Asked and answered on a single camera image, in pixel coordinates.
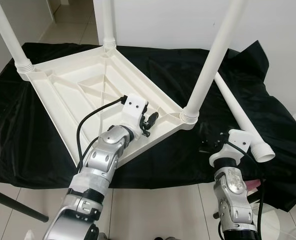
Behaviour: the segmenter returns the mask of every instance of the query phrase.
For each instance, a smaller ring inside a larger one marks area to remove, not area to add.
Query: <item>black cloth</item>
[[[93,49],[93,45],[26,43],[33,64]],[[130,62],[184,107],[208,55],[201,49],[118,47]],[[261,163],[265,202],[285,211],[296,203],[296,122],[263,84],[268,60],[259,42],[241,53],[229,50],[220,74],[276,157]],[[218,87],[212,84],[190,131],[180,130],[117,169],[112,188],[166,188],[213,181],[209,156],[220,133],[239,129]],[[244,157],[244,180],[259,177]],[[0,182],[18,187],[66,188],[75,165],[31,84],[10,61],[0,74]]]

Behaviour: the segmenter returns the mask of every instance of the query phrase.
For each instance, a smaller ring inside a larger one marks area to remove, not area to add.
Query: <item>black tripod leg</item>
[[[4,195],[3,193],[0,193],[0,204],[10,207],[18,212],[26,214],[44,223],[46,223],[49,220],[48,216],[45,216],[42,213],[39,213],[38,211],[35,211],[32,208],[29,208],[28,206],[25,206],[24,204],[15,201],[14,199]]]

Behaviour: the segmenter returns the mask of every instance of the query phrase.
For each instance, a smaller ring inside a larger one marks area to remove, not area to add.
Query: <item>metal joint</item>
[[[239,169],[222,167],[215,173],[214,192],[219,203],[222,230],[252,230],[252,209]]]
[[[114,126],[99,137],[98,145],[90,154],[87,167],[107,173],[115,157],[119,158],[123,154],[129,142],[129,132],[122,126]]]
[[[79,202],[77,212],[86,214],[93,217],[95,220],[98,220],[102,212],[102,208],[103,206],[98,202],[83,197]]]

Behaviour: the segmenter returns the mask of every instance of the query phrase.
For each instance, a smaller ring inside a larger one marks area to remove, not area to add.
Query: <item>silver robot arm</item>
[[[131,141],[149,130],[158,118],[154,113],[144,121],[146,100],[130,94],[122,110],[121,125],[111,126],[102,133],[89,153],[80,173],[74,175],[59,212],[50,225],[44,240],[97,240],[103,199],[122,156]]]
[[[247,152],[252,135],[232,129],[228,141]],[[213,154],[209,161],[214,174],[214,192],[218,199],[218,211],[225,240],[258,240],[257,228],[252,220],[252,209],[247,200],[247,186],[237,168],[243,154],[228,144]]]

